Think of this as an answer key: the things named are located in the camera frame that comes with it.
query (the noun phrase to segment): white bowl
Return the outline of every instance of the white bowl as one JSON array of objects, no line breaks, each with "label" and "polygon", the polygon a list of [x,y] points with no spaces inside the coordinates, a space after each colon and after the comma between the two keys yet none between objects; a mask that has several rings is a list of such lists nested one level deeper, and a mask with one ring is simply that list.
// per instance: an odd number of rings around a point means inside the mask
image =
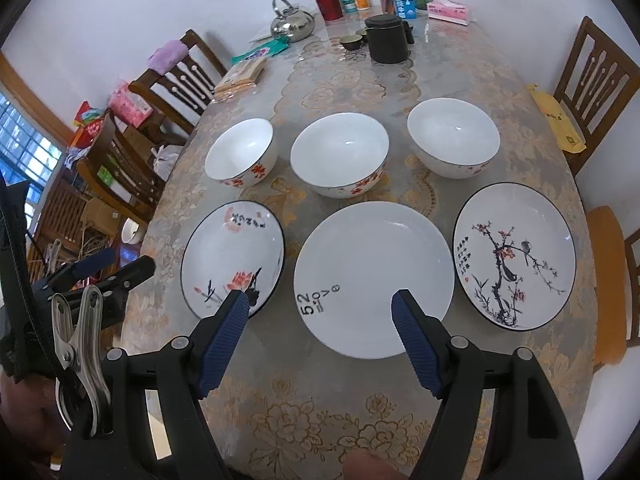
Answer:
[{"label": "white bowl", "polygon": [[298,313],[336,352],[382,359],[404,352],[391,298],[407,288],[427,316],[444,318],[453,295],[451,252],[437,227],[393,202],[361,202],[324,220],[293,276]]},{"label": "white bowl", "polygon": [[273,126],[266,119],[248,119],[220,135],[207,153],[207,176],[226,186],[257,184],[273,169],[278,147]]},{"label": "white bowl", "polygon": [[569,227],[556,206],[522,184],[476,192],[456,221],[453,250],[471,303],[509,330],[533,330],[552,320],[574,286]]},{"label": "white bowl", "polygon": [[120,237],[126,244],[137,244],[145,237],[146,227],[141,226],[134,222],[131,218],[127,218],[122,227],[122,233]]},{"label": "white bowl", "polygon": [[477,175],[500,148],[500,132],[491,117],[459,99],[423,101],[411,110],[406,125],[418,158],[447,178]]},{"label": "white bowl", "polygon": [[199,318],[213,316],[233,289],[249,298],[249,316],[269,300],[284,268],[284,235],[262,204],[239,200],[210,213],[189,238],[180,285]]},{"label": "white bowl", "polygon": [[363,114],[333,114],[310,124],[291,148],[291,169],[315,192],[358,196],[380,180],[389,151],[385,127]]}]

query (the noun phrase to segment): screw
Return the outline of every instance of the screw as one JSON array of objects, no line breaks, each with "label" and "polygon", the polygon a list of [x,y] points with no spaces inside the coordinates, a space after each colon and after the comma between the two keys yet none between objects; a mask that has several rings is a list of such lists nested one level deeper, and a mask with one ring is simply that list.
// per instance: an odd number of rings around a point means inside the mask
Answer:
[{"label": "screw", "polygon": [[516,352],[516,354],[523,361],[531,361],[531,359],[533,358],[533,352],[528,348],[524,348],[524,347],[518,348],[518,351]]},{"label": "screw", "polygon": [[171,341],[171,346],[176,350],[180,350],[189,344],[189,338],[183,335],[176,337],[173,341]]},{"label": "screw", "polygon": [[122,348],[112,348],[107,352],[107,359],[109,361],[117,361],[122,357]]},{"label": "screw", "polygon": [[455,335],[451,338],[451,344],[456,348],[466,348],[469,346],[469,340],[461,335]]}]

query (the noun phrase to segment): dining table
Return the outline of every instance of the dining table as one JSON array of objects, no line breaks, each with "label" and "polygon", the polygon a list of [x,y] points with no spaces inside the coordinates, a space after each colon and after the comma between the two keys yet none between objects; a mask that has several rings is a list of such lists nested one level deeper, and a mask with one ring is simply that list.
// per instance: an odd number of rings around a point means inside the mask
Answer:
[{"label": "dining table", "polygon": [[[526,85],[475,22],[465,27],[419,16],[412,21],[415,43],[408,59],[379,64],[366,44],[347,52],[338,42],[363,27],[363,19],[356,14],[329,24],[316,20],[311,36],[268,60],[255,89],[209,105],[142,243],[156,273],[130,292],[127,303],[120,345],[129,354],[155,351],[175,336],[189,335],[199,320],[184,299],[180,269],[191,234],[208,214],[233,200],[256,201],[275,214],[286,240],[282,277],[248,320],[220,387],[201,401],[226,463],[256,479],[340,478],[345,456],[358,448],[409,473],[434,423],[440,402],[420,387],[405,353],[380,360],[343,356],[319,342],[297,310],[293,274],[306,238],[332,213],[355,203],[383,200],[411,207],[431,220],[450,246],[460,209],[479,189],[517,182],[544,194],[566,219],[575,245],[574,287],[561,312],[539,329],[512,332],[486,320],[456,282],[443,324],[480,349],[507,354],[519,346],[532,349],[574,435],[591,386],[596,297],[586,217],[564,155]],[[477,176],[440,177],[411,149],[409,112],[439,97],[478,106],[500,131],[497,155]],[[390,138],[383,177],[368,192],[345,200],[313,192],[289,163],[300,132],[338,112],[374,117]],[[225,130],[249,118],[271,121],[278,161],[253,187],[224,186],[205,174],[207,152]],[[370,268],[375,280],[375,261]],[[465,478],[478,475],[493,398],[485,391]],[[161,419],[153,393],[148,408]]]}]

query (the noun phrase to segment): purple cloth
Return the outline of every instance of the purple cloth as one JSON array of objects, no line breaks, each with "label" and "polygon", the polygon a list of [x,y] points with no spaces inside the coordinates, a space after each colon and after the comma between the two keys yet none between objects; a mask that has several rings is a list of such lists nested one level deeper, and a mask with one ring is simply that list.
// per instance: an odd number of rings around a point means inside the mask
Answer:
[{"label": "purple cloth", "polygon": [[164,75],[176,66],[184,56],[189,53],[187,46],[179,40],[168,41],[165,46],[156,50],[148,60],[146,65],[151,69]]}]

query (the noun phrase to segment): yellow bag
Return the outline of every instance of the yellow bag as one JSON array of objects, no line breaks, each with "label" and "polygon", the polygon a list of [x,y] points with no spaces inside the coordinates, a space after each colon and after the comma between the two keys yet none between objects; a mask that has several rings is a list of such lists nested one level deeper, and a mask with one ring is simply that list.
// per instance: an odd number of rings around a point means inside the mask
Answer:
[{"label": "yellow bag", "polygon": [[537,87],[538,85],[535,84],[527,86],[551,126],[560,149],[569,153],[580,153],[586,150],[587,146],[575,131],[571,119],[564,113],[560,103],[553,96],[537,91]]}]

